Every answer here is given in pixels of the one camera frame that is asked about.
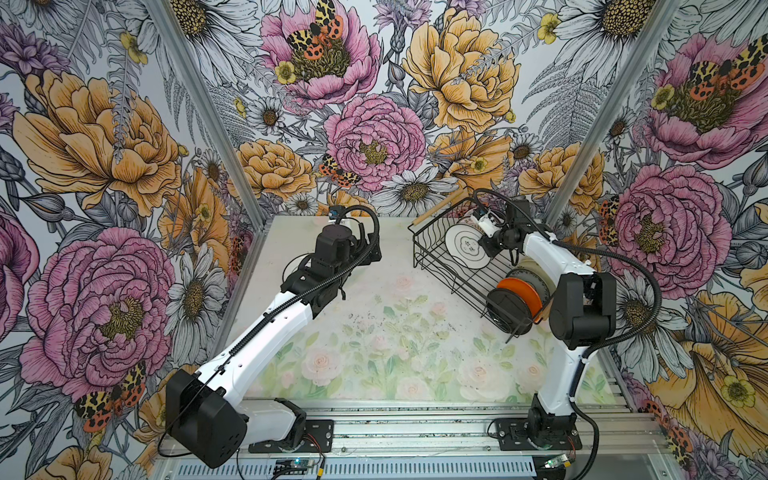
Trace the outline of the large white green-lined plate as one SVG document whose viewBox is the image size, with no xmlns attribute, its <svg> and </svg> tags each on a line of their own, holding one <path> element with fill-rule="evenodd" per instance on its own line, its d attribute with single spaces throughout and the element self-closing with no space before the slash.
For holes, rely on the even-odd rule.
<svg viewBox="0 0 768 480">
<path fill-rule="evenodd" d="M 485 268 L 491 261 L 479 243 L 481 238 L 481 233 L 475 228 L 456 224 L 445 232 L 444 243 L 449 256 L 458 265 L 478 270 Z"/>
</svg>

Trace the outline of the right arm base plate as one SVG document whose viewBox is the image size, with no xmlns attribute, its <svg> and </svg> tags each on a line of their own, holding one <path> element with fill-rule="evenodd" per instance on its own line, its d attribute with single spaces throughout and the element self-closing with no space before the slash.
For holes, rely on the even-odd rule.
<svg viewBox="0 0 768 480">
<path fill-rule="evenodd" d="M 497 418 L 490 424 L 490 434 L 502 451 L 578 451 L 583 445 L 575 422 L 575 414 Z"/>
</svg>

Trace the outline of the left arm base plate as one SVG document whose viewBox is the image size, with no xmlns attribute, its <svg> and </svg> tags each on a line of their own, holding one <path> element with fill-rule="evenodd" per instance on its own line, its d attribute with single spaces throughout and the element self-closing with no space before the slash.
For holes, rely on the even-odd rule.
<svg viewBox="0 0 768 480">
<path fill-rule="evenodd" d="M 330 453 L 333 446 L 335 422 L 330 419 L 310 419 L 293 428 L 279 441 L 252 443 L 252 454 Z"/>
</svg>

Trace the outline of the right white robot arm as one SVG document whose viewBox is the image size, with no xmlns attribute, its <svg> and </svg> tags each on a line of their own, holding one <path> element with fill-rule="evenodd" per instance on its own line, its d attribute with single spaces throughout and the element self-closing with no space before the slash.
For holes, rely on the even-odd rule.
<svg viewBox="0 0 768 480">
<path fill-rule="evenodd" d="M 546 436 L 575 431 L 576 394 L 591 354 L 588 349 L 608 339 L 616 327 L 616 282 L 596 271 L 557 243 L 543 230 L 521 201 L 507 200 L 505 219 L 482 203 L 472 220 L 482 230 L 479 245 L 491 257 L 503 250 L 533 260 L 555 283 L 545 301 L 535 287 L 516 278 L 512 286 L 498 285 L 486 296 L 491 318 L 507 324 L 512 333 L 523 333 L 545 320 L 560 341 L 542 388 L 533 396 L 525 420 L 525 435 L 537 445 Z"/>
</svg>

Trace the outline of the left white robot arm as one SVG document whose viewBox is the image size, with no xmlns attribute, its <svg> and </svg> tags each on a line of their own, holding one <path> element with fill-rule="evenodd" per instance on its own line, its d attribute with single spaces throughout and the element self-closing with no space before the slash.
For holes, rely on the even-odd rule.
<svg viewBox="0 0 768 480">
<path fill-rule="evenodd" d="M 216 469 L 242 446 L 266 443 L 294 450 L 308 437 L 307 414 L 289 400 L 241 403 L 288 341 L 336 298 L 353 270 L 381 260 L 381 225 L 369 207 L 334 207 L 312 252 L 287 274 L 279 292 L 224 351 L 193 373 L 178 370 L 165 386 L 164 438 Z"/>
</svg>

